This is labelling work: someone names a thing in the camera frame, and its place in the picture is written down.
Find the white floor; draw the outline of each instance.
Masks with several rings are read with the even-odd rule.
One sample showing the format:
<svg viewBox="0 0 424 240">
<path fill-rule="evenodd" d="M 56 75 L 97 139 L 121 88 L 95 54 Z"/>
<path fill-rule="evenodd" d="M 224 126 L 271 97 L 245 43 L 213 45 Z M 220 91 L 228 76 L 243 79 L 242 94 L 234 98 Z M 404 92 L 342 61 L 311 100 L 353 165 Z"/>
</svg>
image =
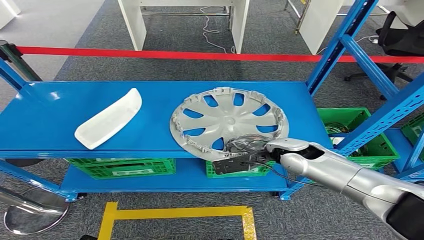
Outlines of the white floor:
<svg viewBox="0 0 424 240">
<path fill-rule="evenodd" d="M 22 10 L 0 29 L 0 39 L 17 46 L 73 48 L 104 0 L 15 0 Z M 45 81 L 53 80 L 66 56 L 24 55 Z M 0 111 L 16 92 L 0 80 Z"/>
</svg>

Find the gray carpet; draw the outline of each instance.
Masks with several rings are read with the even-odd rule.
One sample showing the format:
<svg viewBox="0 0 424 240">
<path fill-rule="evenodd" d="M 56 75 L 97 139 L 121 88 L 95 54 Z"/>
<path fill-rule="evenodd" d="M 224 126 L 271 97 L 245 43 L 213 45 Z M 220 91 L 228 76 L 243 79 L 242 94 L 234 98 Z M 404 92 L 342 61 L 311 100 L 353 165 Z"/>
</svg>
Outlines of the gray carpet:
<svg viewBox="0 0 424 240">
<path fill-rule="evenodd" d="M 384 18 L 371 17 L 358 38 L 374 35 Z M 145 50 L 221 52 L 205 43 L 203 17 L 146 17 Z M 226 21 L 212 17 L 211 29 L 222 30 L 210 40 L 231 48 L 231 36 L 225 31 Z M 308 54 L 300 35 L 295 35 L 295 17 L 284 12 L 280 0 L 255 0 L 250 3 L 244 53 Z M 376 44 L 367 40 L 360 45 L 370 55 L 382 54 Z M 117 1 L 106 0 L 76 47 L 132 49 Z M 136 58 L 69 57 L 57 74 L 57 81 L 114 80 L 305 80 L 314 63 L 298 62 L 233 62 L 196 60 L 157 60 Z M 424 69 L 410 65 L 408 73 L 416 76 Z M 339 63 L 315 96 L 318 107 L 368 107 L 377 109 L 379 92 L 367 79 L 352 82 L 343 77 L 359 72 L 354 63 Z M 44 161 L 28 167 L 54 182 L 60 182 L 67 164 L 62 160 Z M 28 186 L 12 179 L 3 184 L 19 192 Z M 11 240 L 76 240 L 83 234 L 97 236 L 105 203 L 119 201 L 121 209 L 181 208 L 203 206 L 253 207 L 259 240 L 394 240 L 382 223 L 358 204 L 327 189 L 304 187 L 290 201 L 280 201 L 267 192 L 240 193 L 109 193 L 89 194 L 72 205 L 63 223 L 46 233 L 16 236 L 0 231 L 2 239 Z M 119 221 L 113 231 L 114 240 L 218 240 L 242 239 L 239 217 L 162 219 Z"/>
</svg>

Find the power cord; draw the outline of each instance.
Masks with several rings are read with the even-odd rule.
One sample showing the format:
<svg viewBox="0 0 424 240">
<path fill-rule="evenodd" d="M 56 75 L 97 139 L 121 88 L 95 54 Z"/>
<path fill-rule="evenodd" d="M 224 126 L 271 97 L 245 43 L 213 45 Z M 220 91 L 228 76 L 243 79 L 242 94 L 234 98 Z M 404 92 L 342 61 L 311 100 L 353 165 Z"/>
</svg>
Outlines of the power cord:
<svg viewBox="0 0 424 240">
<path fill-rule="evenodd" d="M 359 43 L 360 41 L 364 40 L 364 39 L 368 39 L 371 43 L 375 43 L 376 39 L 371 39 L 371 38 L 378 38 L 378 35 L 372 35 L 372 36 L 364 36 L 363 38 L 359 39 L 358 41 L 355 41 L 356 43 Z M 324 47 L 323 49 L 321 49 L 319 52 L 316 53 L 316 55 L 322 53 L 324 50 L 326 50 L 327 47 Z"/>
<path fill-rule="evenodd" d="M 324 188 L 324 186 L 321 186 L 321 185 L 316 185 L 316 184 L 311 184 L 311 183 L 307 183 L 307 182 L 302 182 L 302 181 L 298 181 L 298 180 L 292 179 L 292 178 L 290 178 L 288 176 L 284 176 L 283 174 L 281 174 L 278 171 L 276 171 L 272 166 L 267 165 L 267 164 L 264 164 L 264 163 L 260 163 L 260 162 L 242 162 L 242 164 L 260 165 L 260 166 L 263 166 L 263 167 L 266 167 L 266 168 L 270 169 L 273 173 L 275 173 L 277 176 L 279 176 L 279 177 L 281 177 L 283 179 L 287 179 L 289 181 L 292 181 L 292 182 L 295 182 L 295 183 L 298 183 L 298 184 L 307 185 L 307 186 Z"/>
<path fill-rule="evenodd" d="M 208 9 L 208 8 L 211 8 L 211 7 L 217 7 L 217 6 L 205 6 L 205 7 L 200 8 L 200 11 L 205 14 L 206 12 L 204 10 L 205 9 Z M 204 39 L 206 39 L 206 42 L 208 44 L 224 50 L 224 53 L 227 54 L 227 50 L 225 49 L 225 47 L 220 46 L 220 45 L 217 45 L 217 44 L 209 41 L 208 36 L 206 34 L 209 34 L 209 33 L 211 33 L 211 34 L 219 34 L 220 31 L 218 31 L 218 30 L 208 30 L 207 28 L 209 27 L 209 21 L 211 19 L 209 18 L 209 16 L 205 16 L 205 17 L 206 17 L 206 23 L 205 23 L 205 25 L 203 27 L 203 33 L 202 33 Z M 236 47 L 235 46 L 232 46 L 231 47 L 231 53 L 233 53 L 233 54 L 236 53 Z"/>
</svg>

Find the shelf top surface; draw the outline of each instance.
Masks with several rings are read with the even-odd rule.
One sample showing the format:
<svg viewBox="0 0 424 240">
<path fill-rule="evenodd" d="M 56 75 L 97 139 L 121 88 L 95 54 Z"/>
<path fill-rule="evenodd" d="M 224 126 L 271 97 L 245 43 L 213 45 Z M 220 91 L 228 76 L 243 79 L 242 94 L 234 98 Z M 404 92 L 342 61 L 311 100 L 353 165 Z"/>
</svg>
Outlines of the shelf top surface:
<svg viewBox="0 0 424 240">
<path fill-rule="evenodd" d="M 280 164 L 274 169 L 283 173 Z M 176 160 L 176 174 L 123 177 L 97 180 L 70 166 L 61 190 L 81 193 L 102 192 L 278 192 L 287 181 L 273 172 L 266 176 L 207 178 L 205 161 L 199 158 Z"/>
<path fill-rule="evenodd" d="M 331 147 L 304 82 L 70 81 L 32 82 L 22 88 L 0 114 L 0 155 L 2 151 L 46 154 L 54 151 L 80 151 L 87 153 L 87 157 L 102 151 L 160 150 L 185 153 L 171 136 L 171 114 L 188 96 L 216 87 L 232 87 L 264 94 L 286 114 L 289 137 Z M 95 150 L 86 149 L 74 137 L 77 127 L 124 96 L 131 88 L 137 88 L 141 94 L 140 111 L 104 144 Z"/>
</svg>

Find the yellow floor tape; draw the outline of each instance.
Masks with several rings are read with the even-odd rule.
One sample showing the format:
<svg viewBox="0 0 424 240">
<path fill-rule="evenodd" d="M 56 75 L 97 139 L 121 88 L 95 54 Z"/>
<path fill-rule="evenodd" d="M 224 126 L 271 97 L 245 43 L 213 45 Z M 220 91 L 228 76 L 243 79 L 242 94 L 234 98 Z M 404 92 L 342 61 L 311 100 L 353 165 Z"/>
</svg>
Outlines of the yellow floor tape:
<svg viewBox="0 0 424 240">
<path fill-rule="evenodd" d="M 174 219 L 241 216 L 244 240 L 256 240 L 253 210 L 247 206 L 214 206 L 192 208 L 118 210 L 117 202 L 107 202 L 104 208 L 98 240 L 110 240 L 115 220 Z"/>
</svg>

